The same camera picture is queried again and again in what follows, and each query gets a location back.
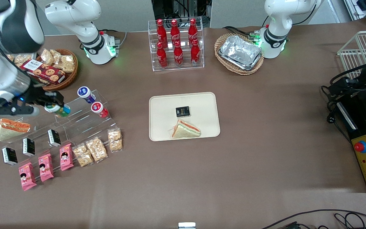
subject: coca-cola bottle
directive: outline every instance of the coca-cola bottle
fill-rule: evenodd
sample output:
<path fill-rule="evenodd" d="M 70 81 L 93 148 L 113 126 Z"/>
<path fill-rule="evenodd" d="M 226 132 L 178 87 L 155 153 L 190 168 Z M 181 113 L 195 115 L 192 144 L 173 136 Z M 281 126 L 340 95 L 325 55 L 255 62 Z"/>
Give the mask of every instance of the coca-cola bottle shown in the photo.
<path fill-rule="evenodd" d="M 183 50 L 180 48 L 180 40 L 174 43 L 174 64 L 177 68 L 183 66 Z"/>
<path fill-rule="evenodd" d="M 193 41 L 197 40 L 197 27 L 196 27 L 196 19 L 190 19 L 190 27 L 189 27 L 189 47 L 193 44 Z"/>
<path fill-rule="evenodd" d="M 159 40 L 159 42 L 162 43 L 162 48 L 167 48 L 166 30 L 163 27 L 162 19 L 158 19 L 156 21 L 156 24 L 158 26 L 158 28 L 157 28 L 158 40 Z"/>
<path fill-rule="evenodd" d="M 170 36 L 172 37 L 172 44 L 173 47 L 176 47 L 175 45 L 179 43 L 180 47 L 180 31 L 177 28 L 177 20 L 172 19 L 172 29 L 170 30 Z"/>
<path fill-rule="evenodd" d="M 158 51 L 156 52 L 158 56 L 158 61 L 161 69 L 167 68 L 167 59 L 166 59 L 166 52 L 163 49 L 163 45 L 161 42 L 157 43 Z"/>
<path fill-rule="evenodd" d="M 199 40 L 197 40 L 197 39 L 193 40 L 193 46 L 192 46 L 191 53 L 192 53 L 192 65 L 199 66 L 199 64 L 200 64 Z"/>

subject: table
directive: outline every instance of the table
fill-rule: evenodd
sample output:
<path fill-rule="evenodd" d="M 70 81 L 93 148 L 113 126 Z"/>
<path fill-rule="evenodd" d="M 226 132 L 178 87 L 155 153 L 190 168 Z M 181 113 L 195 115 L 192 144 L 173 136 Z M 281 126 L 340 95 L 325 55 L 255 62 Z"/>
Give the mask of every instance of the table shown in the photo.
<path fill-rule="evenodd" d="M 224 29 L 205 30 L 204 69 L 156 73 L 145 32 L 129 33 L 119 58 L 102 66 L 86 58 L 75 36 L 47 37 L 45 47 L 70 49 L 80 62 L 78 79 L 62 91 L 65 101 L 75 99 L 81 85 L 98 89 L 123 129 L 125 150 L 26 192 L 17 169 L 0 155 L 0 229 L 171 229 L 190 221 L 199 229 L 257 229 L 320 208 L 366 213 L 354 152 L 326 122 L 319 94 L 320 85 L 342 71 L 336 51 L 361 30 L 366 19 L 294 26 L 282 54 L 245 77 L 214 56 Z M 150 141 L 150 97 L 208 91 L 217 99 L 218 137 Z M 337 225 L 331 213 L 294 220 Z"/>

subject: bottle cap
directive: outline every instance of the bottle cap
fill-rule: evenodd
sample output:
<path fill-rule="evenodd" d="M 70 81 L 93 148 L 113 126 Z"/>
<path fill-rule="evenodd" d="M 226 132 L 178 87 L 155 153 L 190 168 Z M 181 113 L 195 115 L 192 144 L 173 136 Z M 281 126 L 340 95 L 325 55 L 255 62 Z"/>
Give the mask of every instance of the bottle cap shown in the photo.
<path fill-rule="evenodd" d="M 87 98 L 89 97 L 91 94 L 91 91 L 90 91 L 90 88 L 88 87 L 80 87 L 78 90 L 77 90 L 77 95 L 80 96 L 80 98 Z"/>
<path fill-rule="evenodd" d="M 104 109 L 104 106 L 100 102 L 95 102 L 95 103 L 91 104 L 91 111 L 96 114 L 102 112 L 103 109 Z"/>
<path fill-rule="evenodd" d="M 49 113 L 55 113 L 56 111 L 60 110 L 60 106 L 57 106 L 56 104 L 46 105 L 45 110 Z"/>

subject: wicker basket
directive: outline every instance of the wicker basket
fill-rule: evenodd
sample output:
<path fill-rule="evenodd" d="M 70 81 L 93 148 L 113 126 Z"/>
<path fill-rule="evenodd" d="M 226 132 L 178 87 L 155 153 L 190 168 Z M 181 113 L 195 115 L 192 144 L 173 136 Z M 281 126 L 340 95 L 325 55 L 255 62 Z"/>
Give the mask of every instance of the wicker basket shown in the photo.
<path fill-rule="evenodd" d="M 258 62 L 255 64 L 255 66 L 252 68 L 251 71 L 244 71 L 242 70 L 240 67 L 236 66 L 235 64 L 229 62 L 228 60 L 222 58 L 219 54 L 218 54 L 218 50 L 221 48 L 221 46 L 225 43 L 225 41 L 227 40 L 227 38 L 229 36 L 233 36 L 233 35 L 237 35 L 240 38 L 244 39 L 247 42 L 251 42 L 250 39 L 244 37 L 243 35 L 238 35 L 235 33 L 228 33 L 225 35 L 222 35 L 220 38 L 217 39 L 217 41 L 215 42 L 214 45 L 214 53 L 215 53 L 215 57 L 218 59 L 218 61 L 221 62 L 222 65 L 224 65 L 228 70 L 232 71 L 233 73 L 236 74 L 240 74 L 240 75 L 249 75 L 249 74 L 253 74 L 254 72 L 256 72 L 260 66 L 263 63 L 263 56 L 260 57 L 260 59 L 258 60 Z"/>
<path fill-rule="evenodd" d="M 58 48 L 58 49 L 56 49 L 56 51 L 59 52 L 61 55 L 72 55 L 74 63 L 76 65 L 74 66 L 74 71 L 72 73 L 66 74 L 66 79 L 63 82 L 61 82 L 60 84 L 57 84 L 57 85 L 45 86 L 45 87 L 43 87 L 44 90 L 61 90 L 63 88 L 66 88 L 76 79 L 76 76 L 77 76 L 78 61 L 77 61 L 76 55 L 67 49 Z M 42 59 L 40 56 L 37 57 L 36 60 L 42 62 Z"/>

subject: sandwich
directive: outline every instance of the sandwich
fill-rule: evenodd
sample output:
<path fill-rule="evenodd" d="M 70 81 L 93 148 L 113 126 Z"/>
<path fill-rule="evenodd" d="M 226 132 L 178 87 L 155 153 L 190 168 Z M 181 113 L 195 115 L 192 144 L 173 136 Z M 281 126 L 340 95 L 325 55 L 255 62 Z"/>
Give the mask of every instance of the sandwich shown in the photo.
<path fill-rule="evenodd" d="M 200 134 L 201 132 L 197 127 L 179 119 L 174 127 L 172 138 L 195 138 L 200 136 Z"/>

